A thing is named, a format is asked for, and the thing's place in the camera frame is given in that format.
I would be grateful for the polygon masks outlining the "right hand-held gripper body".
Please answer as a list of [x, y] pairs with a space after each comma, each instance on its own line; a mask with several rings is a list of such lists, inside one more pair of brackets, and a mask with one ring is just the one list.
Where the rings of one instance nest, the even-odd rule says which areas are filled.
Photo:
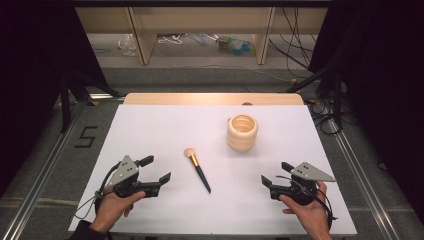
[[280, 195], [286, 195], [302, 206], [308, 205], [314, 200], [317, 193], [317, 181], [336, 181], [333, 176], [330, 176], [307, 162], [299, 164], [288, 173], [291, 174], [289, 180], [290, 185], [278, 186], [275, 190], [276, 199], [278, 199]]

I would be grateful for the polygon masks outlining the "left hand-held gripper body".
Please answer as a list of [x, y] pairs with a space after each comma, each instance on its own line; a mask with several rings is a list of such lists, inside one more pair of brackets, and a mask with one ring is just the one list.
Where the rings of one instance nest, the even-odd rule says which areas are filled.
[[106, 188], [111, 187], [113, 192], [121, 198], [129, 197], [137, 192], [144, 191], [146, 198], [155, 197], [154, 183], [142, 183], [138, 180], [139, 168], [129, 155], [112, 168], [113, 175], [106, 184]]

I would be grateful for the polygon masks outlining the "makeup brush with dark handle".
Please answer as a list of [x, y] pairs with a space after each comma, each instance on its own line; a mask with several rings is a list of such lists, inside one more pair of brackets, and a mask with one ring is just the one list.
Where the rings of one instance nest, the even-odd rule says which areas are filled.
[[207, 190], [208, 192], [211, 192], [211, 187], [210, 187], [210, 185], [209, 185], [209, 183], [208, 183], [208, 181], [207, 181], [207, 179], [206, 179], [205, 174], [204, 174], [204, 173], [203, 173], [203, 171], [202, 171], [202, 168], [201, 168], [201, 166], [200, 166], [200, 164], [199, 164], [199, 162], [198, 162], [198, 159], [197, 159], [197, 157], [196, 157], [196, 153], [195, 153], [194, 149], [193, 149], [193, 148], [186, 148], [186, 149], [184, 150], [184, 154], [185, 154], [185, 156], [186, 156], [187, 158], [189, 158], [189, 159], [191, 160], [191, 162], [193, 163], [194, 168], [195, 168], [195, 170], [196, 170], [196, 172], [197, 172], [197, 174], [198, 174], [199, 178], [201, 179], [201, 181], [202, 181], [203, 185], [205, 186], [206, 190]]

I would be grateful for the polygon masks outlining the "ribbed cream cup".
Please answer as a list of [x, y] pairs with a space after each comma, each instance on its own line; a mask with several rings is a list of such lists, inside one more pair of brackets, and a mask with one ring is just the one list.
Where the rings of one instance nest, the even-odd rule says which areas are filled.
[[247, 115], [239, 114], [227, 121], [227, 144], [238, 152], [247, 152], [252, 149], [256, 142], [258, 123]]

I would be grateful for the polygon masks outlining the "person's left hand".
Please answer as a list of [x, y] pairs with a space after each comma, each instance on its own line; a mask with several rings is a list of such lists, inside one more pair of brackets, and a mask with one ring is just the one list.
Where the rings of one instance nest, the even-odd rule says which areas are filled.
[[126, 198], [118, 197], [114, 192], [107, 194], [101, 201], [96, 217], [89, 228], [106, 234], [122, 216], [128, 217], [132, 206], [144, 197], [144, 191]]

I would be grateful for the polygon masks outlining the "person's right hand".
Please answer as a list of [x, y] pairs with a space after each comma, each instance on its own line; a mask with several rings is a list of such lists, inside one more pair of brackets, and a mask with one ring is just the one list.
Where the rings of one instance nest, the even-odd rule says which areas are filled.
[[279, 199], [287, 206], [282, 212], [284, 214], [295, 214], [312, 240], [332, 240], [327, 223], [327, 212], [321, 205], [321, 202], [325, 201], [327, 186], [322, 181], [318, 181], [317, 186], [316, 197], [319, 201], [314, 200], [305, 206], [297, 204], [286, 195], [280, 195]]

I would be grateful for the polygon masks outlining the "white table mat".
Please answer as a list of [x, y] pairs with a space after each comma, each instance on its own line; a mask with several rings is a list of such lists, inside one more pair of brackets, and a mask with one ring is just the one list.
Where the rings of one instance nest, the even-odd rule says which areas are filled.
[[[238, 152], [227, 144], [229, 118], [247, 114], [258, 123], [255, 145]], [[193, 163], [184, 154], [193, 148], [211, 187], [208, 192]], [[118, 107], [97, 162], [80, 199], [82, 218], [92, 220], [90, 200], [112, 166], [129, 155], [153, 163], [141, 168], [143, 182], [171, 179], [154, 198], [136, 203], [113, 230], [156, 236], [301, 235], [298, 219], [282, 212], [270, 198], [264, 175], [287, 185], [282, 162], [308, 162], [332, 171], [309, 110], [304, 105], [195, 106], [121, 105]]]

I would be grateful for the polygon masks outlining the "black tripod stand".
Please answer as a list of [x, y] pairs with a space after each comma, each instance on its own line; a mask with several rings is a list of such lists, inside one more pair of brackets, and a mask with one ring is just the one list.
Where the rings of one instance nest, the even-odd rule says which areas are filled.
[[327, 135], [338, 134], [343, 130], [341, 124], [341, 75], [339, 74], [338, 60], [331, 60], [321, 70], [285, 90], [285, 93], [295, 93], [316, 80], [320, 81], [316, 89], [316, 96], [318, 98], [328, 97], [330, 93], [333, 95], [333, 108], [326, 109], [327, 114], [325, 118], [327, 120], [333, 120], [335, 129], [332, 132], [327, 132]]
[[87, 85], [94, 86], [112, 97], [124, 97], [124, 94], [112, 89], [106, 82], [98, 81], [78, 71], [66, 71], [60, 81], [62, 133], [64, 133], [71, 125], [69, 94], [72, 94], [77, 101], [88, 101], [90, 99], [90, 94], [86, 89]]

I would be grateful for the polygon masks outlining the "clear plastic bag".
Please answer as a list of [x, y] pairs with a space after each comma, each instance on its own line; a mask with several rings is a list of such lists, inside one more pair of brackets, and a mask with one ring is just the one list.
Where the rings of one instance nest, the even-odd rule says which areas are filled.
[[126, 34], [121, 40], [118, 41], [117, 46], [124, 56], [137, 56], [137, 47], [132, 34]]

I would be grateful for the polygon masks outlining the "black curtain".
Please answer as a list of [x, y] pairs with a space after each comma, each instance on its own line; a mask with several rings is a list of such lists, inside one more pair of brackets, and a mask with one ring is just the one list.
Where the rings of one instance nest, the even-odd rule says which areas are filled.
[[375, 151], [424, 223], [424, 0], [332, 0], [310, 70], [325, 66], [363, 10], [343, 65], [348, 99]]
[[105, 86], [76, 9], [0, 0], [0, 196], [30, 155], [59, 95]]

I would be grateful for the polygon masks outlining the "green and blue plastic packaging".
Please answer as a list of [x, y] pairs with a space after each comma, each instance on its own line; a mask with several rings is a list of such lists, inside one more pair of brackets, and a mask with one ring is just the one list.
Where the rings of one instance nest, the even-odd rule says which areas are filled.
[[231, 53], [235, 56], [241, 56], [243, 54], [255, 55], [256, 51], [253, 45], [244, 40], [240, 40], [235, 37], [219, 36], [216, 40], [220, 51]]

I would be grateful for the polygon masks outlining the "light wooden shelf unit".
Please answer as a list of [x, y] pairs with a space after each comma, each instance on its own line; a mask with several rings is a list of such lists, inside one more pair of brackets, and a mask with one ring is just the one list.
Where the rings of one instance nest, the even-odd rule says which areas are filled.
[[250, 34], [257, 63], [265, 63], [269, 37], [289, 34], [317, 35], [326, 8], [301, 7], [78, 7], [87, 33], [131, 34], [139, 59], [150, 60], [159, 34]]

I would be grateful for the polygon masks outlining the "aluminium floor rail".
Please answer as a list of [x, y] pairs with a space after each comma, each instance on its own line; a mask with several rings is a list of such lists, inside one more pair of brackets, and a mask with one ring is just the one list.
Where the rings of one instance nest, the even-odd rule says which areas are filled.
[[71, 102], [71, 123], [62, 128], [62, 107], [50, 113], [42, 135], [0, 197], [0, 240], [66, 240], [78, 203], [121, 98]]
[[336, 131], [335, 138], [338, 145], [384, 239], [400, 240], [391, 217], [384, 208], [382, 201], [377, 196], [374, 187], [366, 176], [342, 128], [339, 127], [334, 120], [330, 120], [328, 125], [331, 130]]

